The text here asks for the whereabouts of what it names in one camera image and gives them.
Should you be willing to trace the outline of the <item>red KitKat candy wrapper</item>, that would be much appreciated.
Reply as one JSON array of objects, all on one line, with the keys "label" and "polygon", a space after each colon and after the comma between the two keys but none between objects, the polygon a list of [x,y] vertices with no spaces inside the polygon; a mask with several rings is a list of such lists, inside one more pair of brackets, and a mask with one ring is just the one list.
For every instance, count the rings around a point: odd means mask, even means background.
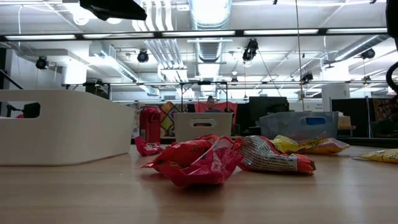
[{"label": "red KitKat candy wrapper", "polygon": [[243,160],[236,150],[239,144],[228,137],[217,139],[212,146],[187,166],[166,162],[158,171],[176,186],[223,184]]},{"label": "red KitKat candy wrapper", "polygon": [[136,149],[141,156],[151,156],[161,153],[164,149],[158,142],[146,142],[140,136],[134,139]]}]

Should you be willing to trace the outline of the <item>red white snack bag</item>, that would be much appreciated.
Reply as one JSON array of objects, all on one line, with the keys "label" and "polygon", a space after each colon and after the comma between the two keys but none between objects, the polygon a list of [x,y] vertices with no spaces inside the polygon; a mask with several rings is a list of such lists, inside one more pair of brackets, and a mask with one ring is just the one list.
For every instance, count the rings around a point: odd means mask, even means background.
[{"label": "red white snack bag", "polygon": [[300,154],[284,154],[264,136],[245,136],[236,139],[237,152],[243,156],[239,168],[248,172],[279,172],[312,175],[315,163]]}]

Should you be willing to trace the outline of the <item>yellow Sour Patch candy bag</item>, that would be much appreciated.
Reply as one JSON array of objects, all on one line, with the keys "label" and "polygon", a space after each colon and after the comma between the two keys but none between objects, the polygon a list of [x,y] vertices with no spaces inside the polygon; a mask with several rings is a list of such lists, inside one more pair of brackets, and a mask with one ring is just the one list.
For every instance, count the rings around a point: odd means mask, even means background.
[{"label": "yellow Sour Patch candy bag", "polygon": [[384,149],[380,151],[366,152],[355,156],[354,158],[398,164],[398,149]]},{"label": "yellow Sour Patch candy bag", "polygon": [[350,147],[349,144],[339,141],[335,138],[329,138],[326,133],[298,142],[299,154],[337,154]]},{"label": "yellow Sour Patch candy bag", "polygon": [[271,143],[282,153],[284,154],[292,154],[299,151],[302,147],[295,142],[293,139],[290,139],[286,136],[278,135]]}]

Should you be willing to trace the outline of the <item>white ceiling pipes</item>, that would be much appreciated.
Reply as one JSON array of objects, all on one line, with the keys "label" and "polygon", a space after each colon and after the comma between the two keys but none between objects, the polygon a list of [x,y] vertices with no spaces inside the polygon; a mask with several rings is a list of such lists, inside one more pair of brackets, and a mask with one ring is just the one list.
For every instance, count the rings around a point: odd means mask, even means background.
[{"label": "white ceiling pipes", "polygon": [[[144,21],[132,21],[136,32],[173,31],[171,0],[138,0],[147,14]],[[146,47],[158,63],[158,76],[168,82],[186,82],[187,67],[176,39],[148,39]]]}]

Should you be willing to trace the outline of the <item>long ceiling light bar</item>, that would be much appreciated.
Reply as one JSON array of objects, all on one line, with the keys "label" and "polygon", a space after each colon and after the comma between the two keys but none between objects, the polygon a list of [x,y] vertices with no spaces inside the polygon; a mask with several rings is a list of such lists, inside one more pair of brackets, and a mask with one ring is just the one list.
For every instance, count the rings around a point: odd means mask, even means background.
[{"label": "long ceiling light bar", "polygon": [[249,30],[174,30],[145,32],[110,32],[76,34],[14,34],[0,35],[0,42],[46,42],[83,40],[134,40],[134,39],[201,39],[238,37],[291,37],[326,35],[384,35],[385,27],[313,28],[313,29],[249,29]]}]

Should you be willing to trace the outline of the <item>colourful patterned quilt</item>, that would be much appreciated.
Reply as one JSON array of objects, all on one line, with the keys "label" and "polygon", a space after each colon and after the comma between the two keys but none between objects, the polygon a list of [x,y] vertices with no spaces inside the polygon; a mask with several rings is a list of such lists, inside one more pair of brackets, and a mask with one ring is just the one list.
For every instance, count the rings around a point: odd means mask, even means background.
[{"label": "colourful patterned quilt", "polygon": [[175,125],[174,125],[174,114],[183,113],[188,111],[187,104],[173,104],[168,101],[160,107],[160,136],[163,137],[174,137]]}]

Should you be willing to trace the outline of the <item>white plastic bin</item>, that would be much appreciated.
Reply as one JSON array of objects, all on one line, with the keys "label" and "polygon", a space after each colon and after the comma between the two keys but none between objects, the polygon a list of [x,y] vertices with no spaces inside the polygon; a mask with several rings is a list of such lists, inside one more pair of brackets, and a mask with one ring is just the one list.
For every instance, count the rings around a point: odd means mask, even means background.
[{"label": "white plastic bin", "polygon": [[0,118],[0,166],[72,166],[130,151],[134,109],[72,90],[0,90],[38,118]]}]

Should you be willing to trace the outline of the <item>light grey plastic bin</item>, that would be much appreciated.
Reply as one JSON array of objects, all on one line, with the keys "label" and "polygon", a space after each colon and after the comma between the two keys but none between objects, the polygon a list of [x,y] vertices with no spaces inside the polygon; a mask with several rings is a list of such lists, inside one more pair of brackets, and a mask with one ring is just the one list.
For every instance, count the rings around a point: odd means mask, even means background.
[{"label": "light grey plastic bin", "polygon": [[209,134],[230,137],[232,121],[232,113],[175,113],[175,140],[191,141]]}]

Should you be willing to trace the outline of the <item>red cloth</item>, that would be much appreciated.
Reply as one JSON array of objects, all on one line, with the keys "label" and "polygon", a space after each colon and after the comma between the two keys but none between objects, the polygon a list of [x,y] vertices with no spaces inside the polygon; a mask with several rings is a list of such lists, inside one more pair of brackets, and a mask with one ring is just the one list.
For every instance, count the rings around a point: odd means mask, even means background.
[{"label": "red cloth", "polygon": [[215,103],[209,108],[208,103],[195,103],[195,112],[196,113],[217,113],[217,112],[229,112],[233,114],[232,123],[236,123],[236,115],[237,115],[237,103],[232,102],[224,102],[224,103]]}]

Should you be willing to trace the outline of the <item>black distant rig beam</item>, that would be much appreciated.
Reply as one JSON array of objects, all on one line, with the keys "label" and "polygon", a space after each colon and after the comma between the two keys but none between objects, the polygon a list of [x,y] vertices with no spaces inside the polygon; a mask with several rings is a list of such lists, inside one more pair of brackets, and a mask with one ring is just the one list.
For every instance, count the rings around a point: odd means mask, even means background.
[{"label": "black distant rig beam", "polygon": [[385,80],[346,80],[346,81],[329,81],[329,80],[312,80],[307,82],[300,81],[268,81],[268,82],[211,82],[211,81],[197,81],[197,82],[131,82],[131,83],[103,83],[103,82],[86,82],[82,84],[62,84],[62,86],[174,86],[174,85],[326,85],[326,84],[338,84],[338,83],[349,83],[349,84],[387,84]]}]

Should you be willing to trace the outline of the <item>black monitor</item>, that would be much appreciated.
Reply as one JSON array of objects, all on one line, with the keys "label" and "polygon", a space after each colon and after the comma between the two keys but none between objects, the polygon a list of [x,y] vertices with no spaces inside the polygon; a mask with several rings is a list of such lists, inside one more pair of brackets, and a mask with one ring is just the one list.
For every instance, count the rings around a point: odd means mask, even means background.
[{"label": "black monitor", "polygon": [[250,96],[249,112],[254,126],[259,125],[259,118],[279,112],[288,112],[289,102],[286,97]]}]

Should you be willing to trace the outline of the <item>smoky translucent plastic bin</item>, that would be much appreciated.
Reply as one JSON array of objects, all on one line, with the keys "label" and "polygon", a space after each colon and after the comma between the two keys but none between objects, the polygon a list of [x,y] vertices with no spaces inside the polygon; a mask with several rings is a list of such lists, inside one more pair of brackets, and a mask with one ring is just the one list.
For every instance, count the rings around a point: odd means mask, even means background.
[{"label": "smoky translucent plastic bin", "polygon": [[280,112],[259,118],[261,134],[281,135],[296,141],[317,137],[337,138],[338,112]]}]

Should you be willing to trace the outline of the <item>white cabinet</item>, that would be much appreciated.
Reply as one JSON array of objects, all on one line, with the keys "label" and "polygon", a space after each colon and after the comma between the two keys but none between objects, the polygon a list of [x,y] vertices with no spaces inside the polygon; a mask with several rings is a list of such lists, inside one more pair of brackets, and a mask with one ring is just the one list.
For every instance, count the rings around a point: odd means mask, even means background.
[{"label": "white cabinet", "polygon": [[323,109],[331,111],[332,100],[343,100],[350,98],[349,83],[332,83],[322,86]]}]

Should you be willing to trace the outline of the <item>cardboard box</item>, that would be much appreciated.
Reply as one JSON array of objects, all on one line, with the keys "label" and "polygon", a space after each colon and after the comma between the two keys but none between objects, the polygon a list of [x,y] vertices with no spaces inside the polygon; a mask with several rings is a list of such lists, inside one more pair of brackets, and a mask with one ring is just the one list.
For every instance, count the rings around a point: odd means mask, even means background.
[{"label": "cardboard box", "polygon": [[338,117],[338,130],[347,131],[356,129],[355,125],[351,124],[351,118],[349,116],[339,116]]}]

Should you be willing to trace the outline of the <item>silver ceiling air duct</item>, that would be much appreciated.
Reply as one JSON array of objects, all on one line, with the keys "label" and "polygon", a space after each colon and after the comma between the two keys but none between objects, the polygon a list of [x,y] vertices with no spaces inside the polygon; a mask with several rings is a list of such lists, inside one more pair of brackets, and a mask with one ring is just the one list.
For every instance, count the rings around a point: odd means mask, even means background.
[{"label": "silver ceiling air duct", "polygon": [[[233,0],[188,0],[193,30],[224,30],[228,28]],[[223,50],[222,42],[195,44],[202,62],[217,62]]]},{"label": "silver ceiling air duct", "polygon": [[338,51],[335,55],[333,60],[334,61],[344,61],[355,55],[363,53],[374,46],[384,42],[385,40],[389,39],[388,35],[372,35],[372,36],[365,36],[356,42],[353,42],[349,46],[345,47],[344,49]]}]

